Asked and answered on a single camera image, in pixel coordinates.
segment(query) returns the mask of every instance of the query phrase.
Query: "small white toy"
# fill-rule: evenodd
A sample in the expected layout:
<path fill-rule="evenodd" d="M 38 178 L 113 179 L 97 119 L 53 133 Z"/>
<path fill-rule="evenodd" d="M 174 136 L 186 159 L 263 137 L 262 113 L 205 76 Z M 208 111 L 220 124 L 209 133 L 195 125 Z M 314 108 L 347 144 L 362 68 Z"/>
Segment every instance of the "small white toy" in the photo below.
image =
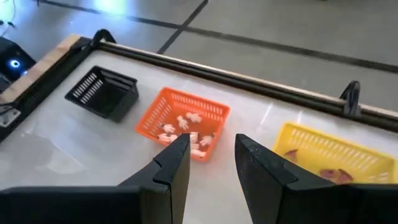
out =
<path fill-rule="evenodd" d="M 204 157 L 206 155 L 206 152 L 202 152 L 199 149 L 191 149 L 191 154 L 199 156 L 199 157 Z"/>
<path fill-rule="evenodd" d="M 196 143 L 193 143 L 193 144 L 191 144 L 191 151 L 192 150 L 199 150 L 199 144 L 196 144 Z"/>
<path fill-rule="evenodd" d="M 188 127 L 188 121 L 186 119 L 184 119 L 182 116 L 178 116 L 177 117 L 177 121 L 178 121 L 178 125 L 180 126 L 180 128 L 187 130 Z"/>
<path fill-rule="evenodd" d="M 212 133 L 209 136 L 205 136 L 201 139 L 200 141 L 200 145 L 202 145 L 203 147 L 210 145 L 211 141 L 213 140 L 213 138 L 215 137 L 215 134 Z"/>
<path fill-rule="evenodd" d="M 201 117 L 197 113 L 187 113 L 186 114 L 187 118 L 190 119 L 194 123 L 200 123 Z"/>
<path fill-rule="evenodd" d="M 198 137 L 199 137 L 199 133 L 191 132 L 191 134 L 190 134 L 191 144 L 196 143 L 198 141 Z"/>
<path fill-rule="evenodd" d="M 178 138 L 178 136 L 176 134 L 171 134 L 169 138 L 170 138 L 170 142 L 174 142 L 174 140 L 176 140 Z"/>
<path fill-rule="evenodd" d="M 166 133 L 158 135 L 157 139 L 159 139 L 163 142 L 170 142 L 170 137 L 168 137 Z"/>
<path fill-rule="evenodd" d="M 174 133 L 175 131 L 175 128 L 172 124 L 162 124 L 160 127 L 162 127 L 166 133 Z"/>

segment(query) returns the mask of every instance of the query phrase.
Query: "black clamp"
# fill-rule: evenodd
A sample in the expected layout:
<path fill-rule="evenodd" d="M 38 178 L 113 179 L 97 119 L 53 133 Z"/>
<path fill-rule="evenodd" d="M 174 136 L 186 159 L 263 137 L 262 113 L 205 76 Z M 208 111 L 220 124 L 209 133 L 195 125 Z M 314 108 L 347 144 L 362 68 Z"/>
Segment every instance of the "black clamp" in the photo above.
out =
<path fill-rule="evenodd" d="M 351 81 L 340 96 L 340 99 L 346 100 L 343 107 L 343 114 L 346 117 L 355 117 L 361 114 L 359 105 L 359 92 L 361 85 L 358 81 Z"/>
<path fill-rule="evenodd" d="M 107 42 L 111 42 L 116 44 L 115 39 L 113 38 L 112 34 L 106 29 L 100 29 L 94 35 L 94 37 L 90 41 L 78 41 L 74 45 L 70 47 L 71 50 L 79 50 L 82 51 L 86 48 L 94 49 L 98 46 L 98 44 L 105 40 Z"/>
<path fill-rule="evenodd" d="M 8 127 L 20 114 L 15 103 L 0 104 L 0 128 Z"/>

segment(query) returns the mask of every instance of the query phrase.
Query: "orange plastic basket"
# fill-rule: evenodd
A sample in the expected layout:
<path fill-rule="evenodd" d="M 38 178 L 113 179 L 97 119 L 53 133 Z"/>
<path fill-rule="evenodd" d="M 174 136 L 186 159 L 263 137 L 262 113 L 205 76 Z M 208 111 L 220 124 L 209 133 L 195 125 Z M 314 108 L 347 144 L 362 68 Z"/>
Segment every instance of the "orange plastic basket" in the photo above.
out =
<path fill-rule="evenodd" d="M 180 115 L 185 117 L 187 112 L 200 114 L 202 121 L 200 123 L 189 122 L 189 128 L 183 130 L 178 126 L 177 117 Z M 205 147 L 200 146 L 199 148 L 199 150 L 206 152 L 204 157 L 191 154 L 192 158 L 205 162 L 213 152 L 228 113 L 229 106 L 165 87 L 159 92 L 155 101 L 139 121 L 136 126 L 136 132 L 164 145 L 168 145 L 168 143 L 157 139 L 159 134 L 164 133 L 164 130 L 161 128 L 162 124 L 172 124 L 176 129 L 174 133 L 176 135 L 198 132 L 198 142 L 201 137 L 215 133 L 215 137 L 210 145 Z"/>

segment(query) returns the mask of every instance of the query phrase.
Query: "table surface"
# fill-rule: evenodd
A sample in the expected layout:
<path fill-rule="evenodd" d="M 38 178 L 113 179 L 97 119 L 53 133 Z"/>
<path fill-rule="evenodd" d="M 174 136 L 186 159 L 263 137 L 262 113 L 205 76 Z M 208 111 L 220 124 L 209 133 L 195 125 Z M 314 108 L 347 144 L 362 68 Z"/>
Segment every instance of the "table surface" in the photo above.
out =
<path fill-rule="evenodd" d="M 64 99 L 95 65 L 138 79 L 140 98 L 122 123 Z M 396 133 L 96 51 L 0 145 L 0 188 L 118 185 L 164 148 L 134 127 L 165 86 L 231 107 L 212 158 L 207 163 L 192 161 L 184 223 L 251 223 L 236 173 L 236 133 L 272 148 L 282 124 L 293 121 L 398 158 Z"/>

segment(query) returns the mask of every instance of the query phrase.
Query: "black basket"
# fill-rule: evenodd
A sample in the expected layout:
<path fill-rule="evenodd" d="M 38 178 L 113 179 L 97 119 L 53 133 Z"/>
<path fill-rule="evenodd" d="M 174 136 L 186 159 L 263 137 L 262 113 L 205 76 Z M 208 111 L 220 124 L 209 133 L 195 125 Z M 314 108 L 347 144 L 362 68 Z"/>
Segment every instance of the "black basket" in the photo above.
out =
<path fill-rule="evenodd" d="M 94 66 L 65 99 L 95 114 L 120 122 L 138 99 L 137 80 Z"/>

